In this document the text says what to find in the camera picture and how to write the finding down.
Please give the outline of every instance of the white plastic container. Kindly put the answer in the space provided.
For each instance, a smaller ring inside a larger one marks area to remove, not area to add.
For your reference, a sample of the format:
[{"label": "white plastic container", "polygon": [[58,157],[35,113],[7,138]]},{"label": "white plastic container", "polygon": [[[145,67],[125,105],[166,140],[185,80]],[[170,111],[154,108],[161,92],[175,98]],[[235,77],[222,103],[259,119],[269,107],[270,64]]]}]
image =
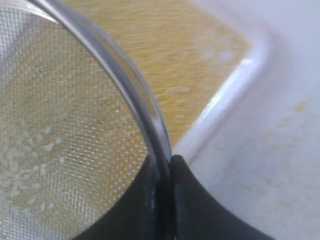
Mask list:
[{"label": "white plastic container", "polygon": [[272,34],[268,27],[256,19],[239,16],[217,0],[191,0],[204,11],[226,23],[240,33],[250,47],[244,58],[226,79],[218,92],[173,149],[191,162],[206,146],[209,138],[219,129],[239,101],[253,88],[259,75],[268,66],[273,49]]}]

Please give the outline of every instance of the white surface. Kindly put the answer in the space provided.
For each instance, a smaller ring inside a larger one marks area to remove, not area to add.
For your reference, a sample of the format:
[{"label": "white surface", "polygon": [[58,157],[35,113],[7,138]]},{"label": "white surface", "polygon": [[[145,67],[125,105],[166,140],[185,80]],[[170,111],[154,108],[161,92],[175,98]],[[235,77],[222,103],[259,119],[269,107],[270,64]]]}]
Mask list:
[{"label": "white surface", "polygon": [[320,240],[320,1],[225,4],[266,22],[274,60],[191,167],[253,226],[278,240]]},{"label": "white surface", "polygon": [[195,157],[211,135],[219,129],[238,101],[243,99],[245,93],[259,80],[259,74],[268,66],[273,49],[271,33],[261,22],[254,18],[240,17],[217,1],[191,0],[191,2],[232,26],[247,38],[251,46],[198,119],[175,146],[173,153],[183,155],[187,162]]}]

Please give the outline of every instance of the wire mesh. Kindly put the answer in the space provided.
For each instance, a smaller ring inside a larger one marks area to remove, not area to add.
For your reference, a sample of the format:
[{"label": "wire mesh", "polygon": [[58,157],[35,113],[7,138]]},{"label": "wire mesh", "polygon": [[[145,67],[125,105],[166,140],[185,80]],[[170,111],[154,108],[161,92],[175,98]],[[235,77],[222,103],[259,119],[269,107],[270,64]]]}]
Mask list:
[{"label": "wire mesh", "polygon": [[0,6],[0,239],[69,239],[147,154],[127,104],[61,25]]}]

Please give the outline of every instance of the mesh strainer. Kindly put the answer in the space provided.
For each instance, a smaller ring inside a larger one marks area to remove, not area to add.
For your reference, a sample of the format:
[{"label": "mesh strainer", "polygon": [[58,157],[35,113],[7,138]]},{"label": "mesh strainer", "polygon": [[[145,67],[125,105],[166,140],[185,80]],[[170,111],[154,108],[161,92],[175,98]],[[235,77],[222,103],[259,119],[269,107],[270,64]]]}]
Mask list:
[{"label": "mesh strainer", "polygon": [[0,0],[0,104],[0,240],[269,239],[171,157],[142,76],[65,4]]}]

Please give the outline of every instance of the metal rim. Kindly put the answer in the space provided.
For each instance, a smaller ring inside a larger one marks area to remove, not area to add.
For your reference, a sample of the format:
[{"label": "metal rim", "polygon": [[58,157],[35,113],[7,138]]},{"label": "metal rim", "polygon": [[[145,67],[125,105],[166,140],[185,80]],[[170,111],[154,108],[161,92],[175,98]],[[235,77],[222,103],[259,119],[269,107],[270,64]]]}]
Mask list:
[{"label": "metal rim", "polygon": [[[22,1],[14,0],[13,2],[21,3]],[[97,32],[97,29],[99,28],[96,26],[94,28],[95,31],[91,31],[88,26],[84,24],[85,19],[82,15],[75,12],[66,4],[58,0],[24,0],[24,2],[25,4],[22,7],[26,7],[30,4],[35,5],[43,11],[42,13],[36,11],[35,14],[41,14],[41,16],[45,14],[47,18],[49,16],[49,18],[54,19],[55,22],[62,24],[70,33],[72,33],[76,37],[76,39],[95,57],[95,59],[103,67],[105,72],[109,75],[113,83],[121,92],[139,125],[146,146],[148,148],[149,155],[153,160],[155,160],[155,163],[157,165],[157,174],[159,177],[159,181],[170,188],[171,178],[168,161],[171,158],[171,147],[167,130],[163,123],[163,118],[160,115],[161,117],[160,119],[157,119],[157,121],[161,121],[161,125],[160,127],[156,126],[153,116],[148,111],[148,108],[146,107],[139,93],[135,90],[135,86],[131,83],[130,78],[125,74],[112,54],[105,48],[105,46],[97,37],[97,35],[100,35],[100,33]],[[110,38],[107,39],[105,37],[106,35],[107,34],[105,33],[102,37],[106,41],[114,45],[114,42],[110,42]],[[149,88],[146,87],[147,84],[142,79],[140,73],[137,75],[137,77],[142,82],[142,85],[144,86],[148,97],[154,103],[156,112],[159,115],[159,107],[152,97]]]}]

